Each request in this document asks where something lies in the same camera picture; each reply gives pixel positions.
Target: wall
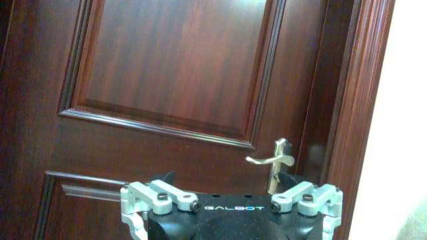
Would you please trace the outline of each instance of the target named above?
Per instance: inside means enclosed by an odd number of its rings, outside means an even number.
[[[425,9],[424,0],[395,2],[351,240],[396,239],[427,200]]]

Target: dark brown door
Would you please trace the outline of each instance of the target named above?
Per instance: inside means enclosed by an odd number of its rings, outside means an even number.
[[[117,190],[267,191],[299,154],[327,0],[14,1],[1,71],[9,239],[125,239]]]

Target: door trim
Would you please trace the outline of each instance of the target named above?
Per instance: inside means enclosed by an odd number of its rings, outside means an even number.
[[[347,49],[348,64],[340,71],[335,100],[335,131],[329,133],[331,157],[324,179],[344,192],[341,227],[336,239],[348,239],[361,165],[380,81],[384,51],[395,0],[356,0],[359,4],[353,37]]]

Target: bolt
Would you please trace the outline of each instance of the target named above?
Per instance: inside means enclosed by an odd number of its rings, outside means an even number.
[[[189,210],[196,213],[200,210],[200,203],[197,201],[193,201],[189,205]]]
[[[168,194],[165,192],[157,193],[157,200],[164,201],[168,199]]]
[[[301,200],[303,200],[304,202],[313,202],[313,195],[305,193],[305,194],[301,196]]]
[[[275,201],[271,202],[271,211],[275,212],[275,213],[280,213],[280,205],[279,203],[276,203]]]

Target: silver door handle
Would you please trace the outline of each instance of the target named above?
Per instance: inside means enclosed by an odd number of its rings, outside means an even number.
[[[272,164],[272,163],[283,163],[287,166],[292,166],[295,164],[295,159],[289,155],[280,155],[267,159],[256,159],[249,156],[245,157],[245,160],[256,165]]]
[[[271,164],[269,179],[268,179],[268,190],[267,192],[272,195],[276,193],[279,183],[279,172],[281,164],[291,167],[295,164],[295,159],[289,154],[292,144],[285,138],[280,138],[275,141],[273,157],[267,159],[256,159],[249,156],[245,157],[245,161],[256,165]]]

